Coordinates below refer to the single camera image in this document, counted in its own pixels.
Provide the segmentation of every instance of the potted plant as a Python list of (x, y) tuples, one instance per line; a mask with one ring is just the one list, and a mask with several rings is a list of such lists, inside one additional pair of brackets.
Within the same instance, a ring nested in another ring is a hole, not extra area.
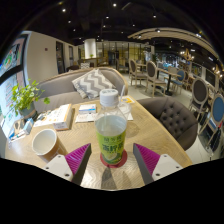
[[(36, 80), (33, 81), (31, 85), (27, 85), (23, 88), (19, 86), (19, 83), (12, 88), (12, 104), (10, 107), (13, 107), (16, 116), (20, 113), (24, 119), (32, 117), (35, 119), (37, 111), (34, 107), (34, 101), (38, 101), (40, 96), (45, 90), (37, 88), (39, 83)], [(50, 103), (48, 97), (44, 98), (43, 102), (45, 104)]]

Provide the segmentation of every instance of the bottle label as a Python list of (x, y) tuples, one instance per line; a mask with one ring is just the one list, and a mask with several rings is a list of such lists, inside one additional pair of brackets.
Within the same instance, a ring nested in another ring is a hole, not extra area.
[(103, 160), (108, 164), (120, 162), (124, 150), (126, 130), (116, 136), (104, 136), (96, 132)]

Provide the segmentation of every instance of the gray armchair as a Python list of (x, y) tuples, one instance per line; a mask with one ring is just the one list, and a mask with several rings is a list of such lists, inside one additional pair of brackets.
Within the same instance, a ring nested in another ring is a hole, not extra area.
[(147, 98), (138, 102), (159, 120), (184, 150), (193, 145), (198, 121), (183, 104), (172, 97)]

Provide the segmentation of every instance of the green leaves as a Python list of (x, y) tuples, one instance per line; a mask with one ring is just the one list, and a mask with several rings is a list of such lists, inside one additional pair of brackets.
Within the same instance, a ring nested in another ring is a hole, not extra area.
[[(37, 83), (36, 80), (34, 80), (31, 85), (27, 85), (23, 88), (21, 88), (19, 86), (19, 84), (12, 88), (11, 100), (12, 100), (13, 104), (10, 105), (10, 107), (14, 106), (13, 109), (15, 110), (16, 116), (18, 115), (18, 112), (20, 110), (23, 110), (25, 108), (29, 109), (30, 104), (33, 101), (39, 100), (40, 96), (42, 95), (42, 93), (45, 90), (41, 90), (41, 89), (37, 88), (38, 84), (39, 83)], [(44, 99), (44, 103), (49, 104), (50, 99), (46, 97)]]
[(49, 99), (48, 97), (46, 97), (46, 98), (44, 99), (44, 103), (45, 103), (45, 104), (49, 104), (49, 103), (50, 103), (50, 99)]

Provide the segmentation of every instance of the white cup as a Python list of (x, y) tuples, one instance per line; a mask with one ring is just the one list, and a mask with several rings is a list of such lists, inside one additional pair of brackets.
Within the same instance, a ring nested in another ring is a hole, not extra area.
[(118, 104), (119, 109), (124, 114), (125, 118), (128, 120), (129, 114), (131, 113), (130, 103), (121, 102)]
[(33, 151), (46, 162), (56, 155), (66, 155), (67, 151), (56, 132), (52, 129), (44, 129), (36, 134), (32, 142)]

